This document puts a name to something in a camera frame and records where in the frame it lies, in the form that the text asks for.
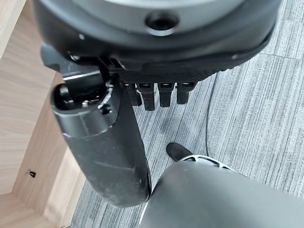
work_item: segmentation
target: wooden panel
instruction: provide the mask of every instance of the wooden panel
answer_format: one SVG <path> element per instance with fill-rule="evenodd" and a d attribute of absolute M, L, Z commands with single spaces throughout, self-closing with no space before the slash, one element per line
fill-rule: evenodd
<path fill-rule="evenodd" d="M 0 195 L 1 228 L 57 228 L 12 194 Z"/>
<path fill-rule="evenodd" d="M 61 81 L 61 76 L 56 74 L 52 87 Z M 47 97 L 12 191 L 40 214 L 44 213 L 66 149 Z M 29 175 L 29 170 L 37 173 L 36 178 Z"/>
<path fill-rule="evenodd" d="M 69 226 L 85 180 L 84 174 L 68 148 L 48 198 L 44 217 L 60 227 Z"/>
<path fill-rule="evenodd" d="M 85 177 L 84 173 L 80 170 L 77 180 L 74 185 L 73 192 L 70 197 L 70 201 L 67 205 L 64 217 L 61 221 L 61 226 L 68 227 L 68 225 L 71 224 L 71 221 L 72 221 L 77 203 L 79 201 L 82 189 L 84 187 L 85 181 L 86 181 L 86 177 Z"/>
<path fill-rule="evenodd" d="M 1 0 L 0 7 L 0 59 L 9 41 L 26 0 Z"/>
<path fill-rule="evenodd" d="M 41 63 L 40 42 L 27 3 L 0 59 L 0 194 L 12 190 L 55 74 Z"/>
<path fill-rule="evenodd" d="M 51 87 L 61 82 L 61 75 L 56 74 Z M 37 173 L 36 178 L 29 176 L 29 170 Z M 70 225 L 84 182 L 85 178 L 71 151 L 67 150 L 51 112 L 48 96 L 12 193 L 52 223 L 67 226 Z"/>

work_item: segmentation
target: black cable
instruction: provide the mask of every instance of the black cable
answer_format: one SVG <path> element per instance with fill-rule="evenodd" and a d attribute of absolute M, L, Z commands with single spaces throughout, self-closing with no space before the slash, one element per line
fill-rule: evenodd
<path fill-rule="evenodd" d="M 208 121 L 209 121 L 209 112 L 210 112 L 210 105 L 211 105 L 211 100 L 213 97 L 213 92 L 214 92 L 214 88 L 215 88 L 215 84 L 217 83 L 218 80 L 218 73 L 215 75 L 215 79 L 213 82 L 213 86 L 211 89 L 211 94 L 210 94 L 210 98 L 209 98 L 209 103 L 208 103 L 208 108 L 207 108 L 207 116 L 206 116 L 206 132 L 205 132 L 205 145 L 206 145 L 206 155 L 209 157 L 209 150 L 208 150 Z"/>

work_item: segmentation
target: striped carpet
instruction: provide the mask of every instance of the striped carpet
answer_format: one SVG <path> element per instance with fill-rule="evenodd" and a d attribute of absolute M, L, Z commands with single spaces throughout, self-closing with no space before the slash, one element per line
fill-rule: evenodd
<path fill-rule="evenodd" d="M 284 0 L 275 34 L 261 54 L 219 73 L 209 116 L 211 157 L 259 182 L 304 197 L 304 0 Z M 135 108 L 153 185 L 172 164 L 177 142 L 205 154 L 205 117 L 214 76 L 187 105 Z M 118 209 L 85 183 L 72 228 L 136 228 L 143 207 Z"/>

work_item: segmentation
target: black shoe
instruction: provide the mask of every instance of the black shoe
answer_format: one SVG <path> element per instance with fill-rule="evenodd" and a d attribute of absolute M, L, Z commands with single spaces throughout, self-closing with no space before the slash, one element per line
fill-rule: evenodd
<path fill-rule="evenodd" d="M 178 162 L 180 159 L 192 155 L 192 153 L 187 150 L 185 147 L 178 143 L 171 142 L 167 145 L 166 152 L 175 162 Z"/>

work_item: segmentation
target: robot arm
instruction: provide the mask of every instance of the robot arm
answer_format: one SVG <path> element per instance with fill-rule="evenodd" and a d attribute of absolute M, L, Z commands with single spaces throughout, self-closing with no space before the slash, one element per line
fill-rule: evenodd
<path fill-rule="evenodd" d="M 234 68 L 269 42 L 281 0 L 36 0 L 44 64 L 65 84 L 51 106 L 92 186 L 111 204 L 151 193 L 132 105 L 185 104 L 198 81 Z"/>

